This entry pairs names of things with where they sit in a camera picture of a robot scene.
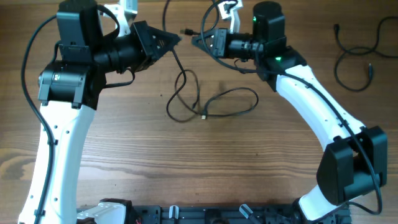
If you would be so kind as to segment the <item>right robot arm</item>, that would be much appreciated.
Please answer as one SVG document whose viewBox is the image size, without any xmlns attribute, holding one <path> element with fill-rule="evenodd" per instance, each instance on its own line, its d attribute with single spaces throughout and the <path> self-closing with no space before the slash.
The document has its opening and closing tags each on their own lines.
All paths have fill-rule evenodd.
<svg viewBox="0 0 398 224">
<path fill-rule="evenodd" d="M 306 60 L 287 45 L 285 17 L 279 3 L 263 1 L 253 8 L 252 32 L 239 31 L 241 1 L 217 1 L 214 7 L 231 25 L 201 30 L 192 42 L 214 60 L 252 60 L 255 73 L 285 98 L 318 138 L 323 150 L 316 186 L 298 198 L 287 216 L 266 212 L 265 222 L 342 223 L 345 210 L 370 192 L 381 202 L 387 182 L 387 136 L 351 116 L 322 87 Z"/>
</svg>

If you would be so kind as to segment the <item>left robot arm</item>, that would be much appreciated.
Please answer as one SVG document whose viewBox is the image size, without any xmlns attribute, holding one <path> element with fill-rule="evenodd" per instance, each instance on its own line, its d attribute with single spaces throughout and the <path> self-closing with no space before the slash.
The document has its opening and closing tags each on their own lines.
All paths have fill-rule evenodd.
<svg viewBox="0 0 398 224">
<path fill-rule="evenodd" d="M 148 69 L 180 41 L 177 34 L 135 21 L 135 1 L 100 5 L 63 1 L 53 20 L 60 40 L 39 75 L 40 141 L 28 198 L 19 223 L 137 223 L 129 200 L 104 199 L 76 209 L 86 135 L 107 89 L 106 74 Z"/>
</svg>

